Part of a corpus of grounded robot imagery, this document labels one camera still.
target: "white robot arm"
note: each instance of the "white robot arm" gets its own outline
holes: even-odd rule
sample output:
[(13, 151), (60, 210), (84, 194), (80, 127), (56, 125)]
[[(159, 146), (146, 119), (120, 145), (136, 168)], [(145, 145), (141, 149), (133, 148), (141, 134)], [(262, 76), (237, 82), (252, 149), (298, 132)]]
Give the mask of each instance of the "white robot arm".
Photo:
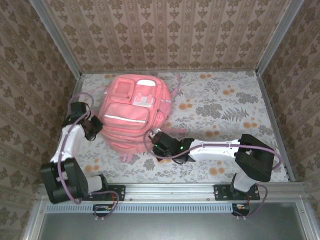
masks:
[[(252, 135), (243, 134), (241, 139), (225, 142), (202, 141), (193, 138), (178, 141), (162, 131), (156, 131), (150, 135), (150, 138), (154, 144), (152, 151), (155, 155), (161, 158), (172, 158), (177, 164), (206, 160), (236, 162), (240, 166), (240, 171), (233, 177), (232, 191), (235, 189), (247, 193), (256, 182), (270, 181), (274, 155), (264, 150), (250, 149), (250, 146), (271, 149)], [(233, 147), (208, 146), (215, 144)], [(249, 149), (240, 147), (243, 145), (247, 145)], [(186, 150), (190, 151), (175, 157)]]
[[(49, 200), (54, 204), (69, 200), (59, 177), (58, 164), (61, 164), (61, 175), (67, 190), (74, 198), (87, 198), (92, 192), (104, 191), (108, 188), (107, 180), (102, 174), (85, 176), (76, 160), (83, 139), (94, 140), (96, 134), (102, 129), (102, 123), (96, 116), (92, 116), (91, 119), (84, 118), (78, 124), (73, 125), (86, 111), (84, 102), (71, 104), (71, 114), (62, 125), (62, 133), (56, 152), (50, 163), (41, 166), (40, 173)], [(62, 155), (60, 163), (58, 163), (59, 155)]]

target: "black mounting plate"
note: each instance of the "black mounting plate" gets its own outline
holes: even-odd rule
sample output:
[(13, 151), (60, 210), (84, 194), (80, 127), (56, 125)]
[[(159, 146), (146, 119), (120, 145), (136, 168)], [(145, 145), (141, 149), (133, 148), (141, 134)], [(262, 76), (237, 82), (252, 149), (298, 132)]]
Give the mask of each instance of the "black mounting plate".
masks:
[(252, 185), (248, 192), (233, 190), (230, 191), (231, 184), (217, 184), (213, 186), (213, 193), (216, 201), (247, 201), (248, 194), (251, 200), (260, 200), (260, 194), (257, 185)]
[[(126, 196), (125, 185), (108, 185), (108, 191), (115, 191), (119, 195), (119, 201), (124, 201)], [(113, 201), (113, 197), (110, 193), (106, 194), (95, 194), (83, 197), (82, 201)]]
[(105, 217), (109, 214), (110, 210), (113, 208), (113, 204), (94, 204), (92, 206), (93, 215), (96, 215), (99, 218)]

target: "pink backpack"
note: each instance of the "pink backpack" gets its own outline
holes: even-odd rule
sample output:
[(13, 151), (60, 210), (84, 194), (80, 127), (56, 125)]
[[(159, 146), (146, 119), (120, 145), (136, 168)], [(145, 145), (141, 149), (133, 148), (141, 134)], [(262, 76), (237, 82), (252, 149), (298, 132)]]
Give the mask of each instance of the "pink backpack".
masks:
[[(171, 107), (172, 95), (162, 79), (135, 74), (117, 76), (106, 88), (101, 102), (102, 136), (116, 152), (127, 154), (128, 163), (132, 154), (147, 151), (143, 135), (149, 129), (160, 128)], [(149, 138), (147, 145), (153, 147)]]

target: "metal bracket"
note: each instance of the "metal bracket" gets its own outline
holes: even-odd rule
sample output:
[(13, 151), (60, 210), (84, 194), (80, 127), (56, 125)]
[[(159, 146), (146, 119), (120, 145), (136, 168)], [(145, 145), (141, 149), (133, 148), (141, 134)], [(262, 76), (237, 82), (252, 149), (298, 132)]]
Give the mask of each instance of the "metal bracket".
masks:
[(219, 184), (214, 185), (214, 198), (216, 201), (238, 201), (243, 200), (247, 201), (248, 196), (250, 200), (260, 200), (259, 190), (257, 185), (252, 185), (247, 193), (241, 192), (238, 190), (234, 190), (234, 192), (230, 191), (230, 184)]
[[(119, 195), (119, 201), (122, 202), (125, 200), (126, 196), (126, 186), (125, 185), (108, 185), (108, 191), (114, 191)], [(88, 197), (83, 197), (82, 201), (113, 201), (111, 194), (97, 194), (89, 195)]]

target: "fabric surface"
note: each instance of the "fabric surface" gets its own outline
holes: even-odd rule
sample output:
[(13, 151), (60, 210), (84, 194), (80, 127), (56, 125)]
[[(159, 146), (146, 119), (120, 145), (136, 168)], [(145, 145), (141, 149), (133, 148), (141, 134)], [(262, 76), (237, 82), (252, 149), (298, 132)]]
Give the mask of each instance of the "fabric surface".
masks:
[[(177, 84), (176, 73), (144, 72), (165, 81), (170, 90)], [(82, 75), (84, 92), (108, 85), (117, 74)], [(182, 85), (165, 122), (167, 128), (186, 129), (187, 134), (169, 133), (178, 139), (227, 141), (251, 134), (277, 150), (267, 110), (256, 75), (248, 72), (181, 72)], [(104, 91), (95, 92), (98, 112)], [(231, 182), (239, 170), (235, 162), (219, 159), (177, 165), (171, 159), (158, 162), (148, 153), (134, 154), (122, 163), (100, 134), (92, 142), (84, 140), (77, 158), (88, 175), (103, 173), (109, 183), (217, 183)], [(287, 182), (284, 166), (272, 173), (271, 181)]]
[(44, 0), (83, 72), (255, 69), (289, 0)]
[(297, 181), (320, 223), (320, 1), (306, 0), (263, 73)]
[(0, 1), (0, 239), (28, 223), (75, 85), (27, 0)]

